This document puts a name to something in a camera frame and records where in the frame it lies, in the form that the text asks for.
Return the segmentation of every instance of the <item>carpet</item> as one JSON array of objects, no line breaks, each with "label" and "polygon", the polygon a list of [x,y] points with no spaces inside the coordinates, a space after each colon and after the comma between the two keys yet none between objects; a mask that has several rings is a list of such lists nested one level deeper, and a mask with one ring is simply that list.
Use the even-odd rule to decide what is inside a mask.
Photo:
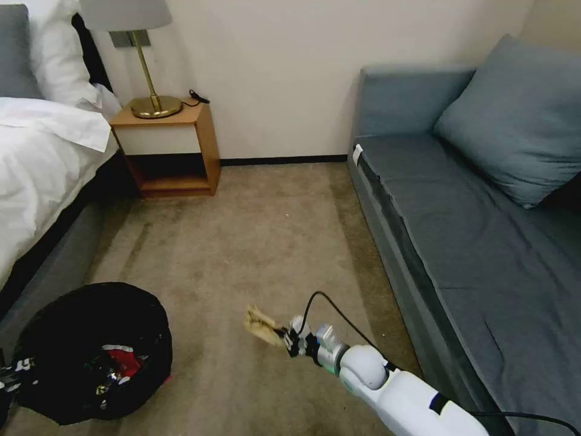
[{"label": "carpet", "polygon": [[[215,197],[111,205],[88,281],[115,280],[166,308],[171,381],[123,420],[59,428],[19,408],[4,435],[388,435],[338,379],[242,328],[248,303],[286,324],[316,290],[419,374],[345,163],[226,167]],[[323,299],[308,321],[363,343]]]}]

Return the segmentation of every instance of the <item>lamp stem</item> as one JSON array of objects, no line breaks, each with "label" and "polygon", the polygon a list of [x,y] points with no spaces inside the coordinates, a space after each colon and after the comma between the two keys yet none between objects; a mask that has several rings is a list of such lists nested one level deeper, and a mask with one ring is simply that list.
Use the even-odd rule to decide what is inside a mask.
[{"label": "lamp stem", "polygon": [[139,38],[137,37],[137,32],[135,30],[129,31],[129,36],[133,45],[137,49],[137,54],[139,56],[139,61],[141,62],[141,66],[143,68],[143,72],[145,73],[145,79],[147,80],[147,86],[149,86],[149,93],[151,98],[151,103],[153,104],[154,109],[159,112],[162,109],[161,103],[159,102],[159,96],[156,94],[156,90],[153,87],[153,82],[151,81],[151,76],[149,75],[149,70],[147,68],[147,63],[145,62],[145,56],[143,55],[143,50],[141,49],[141,44],[139,43]]}]

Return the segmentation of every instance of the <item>beige wall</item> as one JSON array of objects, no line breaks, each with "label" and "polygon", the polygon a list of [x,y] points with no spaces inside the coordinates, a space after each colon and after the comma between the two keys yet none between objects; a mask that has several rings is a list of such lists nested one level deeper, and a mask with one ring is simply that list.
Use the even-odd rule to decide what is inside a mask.
[{"label": "beige wall", "polygon": [[522,37],[581,52],[581,0],[536,0]]},{"label": "beige wall", "polygon": [[[364,64],[476,63],[532,2],[168,0],[146,57],[159,93],[212,100],[222,157],[343,154]],[[95,36],[121,100],[147,95],[134,50]]]}]

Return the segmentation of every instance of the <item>sofa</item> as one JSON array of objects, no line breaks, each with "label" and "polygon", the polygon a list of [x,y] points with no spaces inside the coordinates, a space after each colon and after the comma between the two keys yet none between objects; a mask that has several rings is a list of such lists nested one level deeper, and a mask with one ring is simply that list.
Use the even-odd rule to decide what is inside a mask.
[{"label": "sofa", "polygon": [[[579,428],[581,211],[558,201],[562,190],[521,207],[434,133],[474,71],[364,68],[352,182],[424,378],[470,411]],[[570,434],[535,420],[481,421],[491,435]]]}]

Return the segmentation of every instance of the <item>brass lamp base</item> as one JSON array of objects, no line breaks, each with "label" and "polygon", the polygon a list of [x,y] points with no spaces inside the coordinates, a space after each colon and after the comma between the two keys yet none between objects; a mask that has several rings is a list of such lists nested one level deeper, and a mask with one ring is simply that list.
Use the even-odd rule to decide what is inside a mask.
[{"label": "brass lamp base", "polygon": [[168,96],[159,96],[160,110],[156,110],[150,97],[131,101],[131,112],[137,118],[163,118],[177,114],[182,110],[180,99]]}]

